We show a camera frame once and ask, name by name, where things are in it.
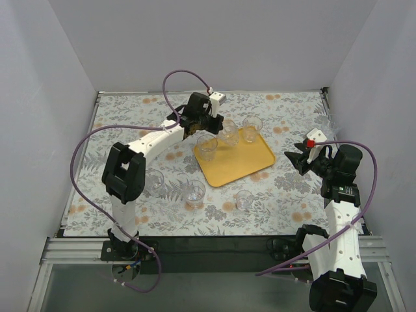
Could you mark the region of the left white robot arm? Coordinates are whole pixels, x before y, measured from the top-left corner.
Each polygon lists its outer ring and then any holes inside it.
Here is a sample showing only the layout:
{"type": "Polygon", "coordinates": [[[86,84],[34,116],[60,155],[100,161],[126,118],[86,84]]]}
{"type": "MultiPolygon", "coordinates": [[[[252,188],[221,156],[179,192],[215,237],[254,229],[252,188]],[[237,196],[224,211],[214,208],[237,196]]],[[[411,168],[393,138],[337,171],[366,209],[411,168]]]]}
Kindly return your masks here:
{"type": "Polygon", "coordinates": [[[177,144],[196,131],[217,135],[224,117],[218,111],[226,95],[194,92],[188,103],[182,105],[160,125],[142,138],[128,144],[115,143],[107,158],[102,182],[110,196],[114,225],[108,230],[112,249],[122,258],[137,254],[133,237],[138,235],[135,224],[136,200],[145,187],[146,165],[170,146],[177,144]]]}

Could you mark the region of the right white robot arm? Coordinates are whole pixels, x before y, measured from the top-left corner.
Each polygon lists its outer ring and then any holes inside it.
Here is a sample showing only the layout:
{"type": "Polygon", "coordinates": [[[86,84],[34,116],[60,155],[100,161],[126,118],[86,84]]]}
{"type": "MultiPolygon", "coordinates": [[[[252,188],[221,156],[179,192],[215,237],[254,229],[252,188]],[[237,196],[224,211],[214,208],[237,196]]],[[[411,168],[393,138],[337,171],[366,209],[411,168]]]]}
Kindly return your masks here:
{"type": "Polygon", "coordinates": [[[360,195],[354,183],[362,160],[360,149],[341,144],[337,152],[312,140],[297,143],[295,152],[285,152],[304,175],[312,171],[322,179],[321,195],[329,229],[303,225],[296,242],[308,259],[313,276],[309,292],[312,311],[368,311],[378,289],[367,279],[359,250],[360,195]]]}

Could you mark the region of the small clear glass front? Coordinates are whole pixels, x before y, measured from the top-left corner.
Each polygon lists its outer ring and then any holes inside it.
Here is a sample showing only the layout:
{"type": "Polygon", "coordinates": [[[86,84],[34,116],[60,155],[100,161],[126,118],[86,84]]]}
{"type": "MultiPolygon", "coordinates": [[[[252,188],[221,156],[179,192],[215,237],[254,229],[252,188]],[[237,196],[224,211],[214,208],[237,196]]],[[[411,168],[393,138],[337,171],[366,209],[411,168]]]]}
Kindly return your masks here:
{"type": "Polygon", "coordinates": [[[250,209],[254,195],[248,190],[240,190],[236,195],[236,206],[240,210],[250,209]]]}

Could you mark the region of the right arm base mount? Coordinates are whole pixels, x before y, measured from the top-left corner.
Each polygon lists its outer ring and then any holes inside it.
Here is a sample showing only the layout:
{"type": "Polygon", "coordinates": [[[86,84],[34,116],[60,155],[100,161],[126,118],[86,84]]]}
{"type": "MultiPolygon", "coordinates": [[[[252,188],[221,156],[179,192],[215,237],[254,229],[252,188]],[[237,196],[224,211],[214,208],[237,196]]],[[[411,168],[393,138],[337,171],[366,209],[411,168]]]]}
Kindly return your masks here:
{"type": "Polygon", "coordinates": [[[273,259],[281,262],[292,259],[304,252],[301,244],[293,235],[272,237],[267,240],[266,248],[273,259]]]}

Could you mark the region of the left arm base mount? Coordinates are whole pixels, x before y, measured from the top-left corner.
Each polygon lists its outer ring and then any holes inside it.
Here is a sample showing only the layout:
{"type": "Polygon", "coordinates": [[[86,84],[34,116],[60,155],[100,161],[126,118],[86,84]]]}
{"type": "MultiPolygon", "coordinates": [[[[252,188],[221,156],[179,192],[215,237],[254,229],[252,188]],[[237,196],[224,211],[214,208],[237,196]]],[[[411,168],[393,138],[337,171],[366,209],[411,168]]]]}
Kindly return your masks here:
{"type": "Polygon", "coordinates": [[[105,240],[100,259],[102,261],[154,261],[155,256],[147,248],[135,242],[116,243],[105,240]]]}

